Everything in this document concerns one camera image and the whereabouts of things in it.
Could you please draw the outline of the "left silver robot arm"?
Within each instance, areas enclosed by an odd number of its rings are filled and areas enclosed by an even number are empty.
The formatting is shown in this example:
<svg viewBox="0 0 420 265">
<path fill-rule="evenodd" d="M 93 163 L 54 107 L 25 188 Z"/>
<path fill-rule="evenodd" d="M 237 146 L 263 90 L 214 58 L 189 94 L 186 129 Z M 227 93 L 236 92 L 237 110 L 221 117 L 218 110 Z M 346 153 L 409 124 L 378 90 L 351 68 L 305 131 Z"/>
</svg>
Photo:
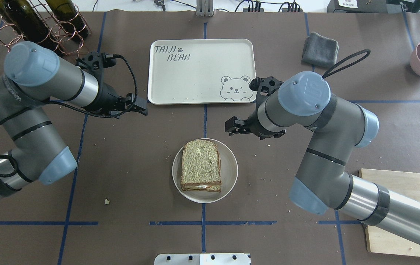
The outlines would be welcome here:
<svg viewBox="0 0 420 265">
<path fill-rule="evenodd" d="M 134 92 L 122 97 L 104 82 L 104 69 L 122 55 L 90 52 L 75 64 L 39 44 L 22 41 L 6 55 L 0 76 L 0 126 L 15 147 L 0 154 L 0 199 L 39 180 L 49 185 L 77 168 L 77 161 L 43 110 L 59 105 L 88 116 L 116 119 L 127 112 L 147 115 L 147 101 Z"/>
</svg>

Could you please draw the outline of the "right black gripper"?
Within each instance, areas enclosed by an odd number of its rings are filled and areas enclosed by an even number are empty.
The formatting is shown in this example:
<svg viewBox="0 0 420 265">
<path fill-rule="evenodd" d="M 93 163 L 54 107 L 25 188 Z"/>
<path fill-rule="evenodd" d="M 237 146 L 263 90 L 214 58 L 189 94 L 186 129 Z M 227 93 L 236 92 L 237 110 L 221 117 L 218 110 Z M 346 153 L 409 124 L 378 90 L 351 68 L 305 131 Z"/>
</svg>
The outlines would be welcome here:
<svg viewBox="0 0 420 265">
<path fill-rule="evenodd" d="M 233 116 L 225 121 L 225 132 L 229 136 L 235 134 L 253 134 L 260 140 L 267 138 L 280 138 L 286 133 L 285 128 L 273 123 L 266 113 L 266 101 L 277 92 L 282 82 L 275 77 L 256 77 L 250 84 L 250 90 L 256 92 L 255 111 L 246 119 L 241 120 Z"/>
</svg>

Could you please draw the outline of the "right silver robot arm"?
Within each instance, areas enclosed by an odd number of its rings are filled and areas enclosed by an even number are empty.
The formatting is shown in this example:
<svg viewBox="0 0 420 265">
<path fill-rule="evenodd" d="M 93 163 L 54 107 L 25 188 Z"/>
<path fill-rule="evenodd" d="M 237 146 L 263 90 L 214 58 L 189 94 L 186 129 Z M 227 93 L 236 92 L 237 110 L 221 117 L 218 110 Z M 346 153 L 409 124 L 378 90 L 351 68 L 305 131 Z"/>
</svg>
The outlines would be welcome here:
<svg viewBox="0 0 420 265">
<path fill-rule="evenodd" d="M 279 138 L 299 124 L 313 134 L 294 178 L 289 198 L 317 215 L 328 208 L 420 245 L 420 202 L 345 171 L 353 149 L 370 144 L 379 130 L 377 116 L 335 96 L 323 77 L 302 71 L 285 82 L 255 78 L 255 111 L 234 116 L 225 132 Z"/>
</svg>

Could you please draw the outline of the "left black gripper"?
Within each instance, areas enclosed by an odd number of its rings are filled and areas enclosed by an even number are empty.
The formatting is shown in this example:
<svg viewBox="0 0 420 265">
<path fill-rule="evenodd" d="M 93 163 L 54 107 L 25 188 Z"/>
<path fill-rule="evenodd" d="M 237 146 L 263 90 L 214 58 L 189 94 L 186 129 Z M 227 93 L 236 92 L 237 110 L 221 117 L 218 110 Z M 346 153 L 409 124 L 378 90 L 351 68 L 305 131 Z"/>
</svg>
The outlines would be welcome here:
<svg viewBox="0 0 420 265">
<path fill-rule="evenodd" d="M 95 115 L 122 115 L 126 112 L 136 112 L 144 116 L 148 115 L 147 100 L 142 97 L 136 97 L 129 93 L 126 97 L 121 97 L 108 84 L 104 82 L 104 69 L 114 67 L 116 59 L 122 59 L 132 74 L 134 73 L 128 61 L 119 54 L 90 52 L 85 57 L 76 59 L 76 66 L 90 74 L 97 81 L 97 93 L 91 103 L 82 107 L 87 112 Z"/>
</svg>

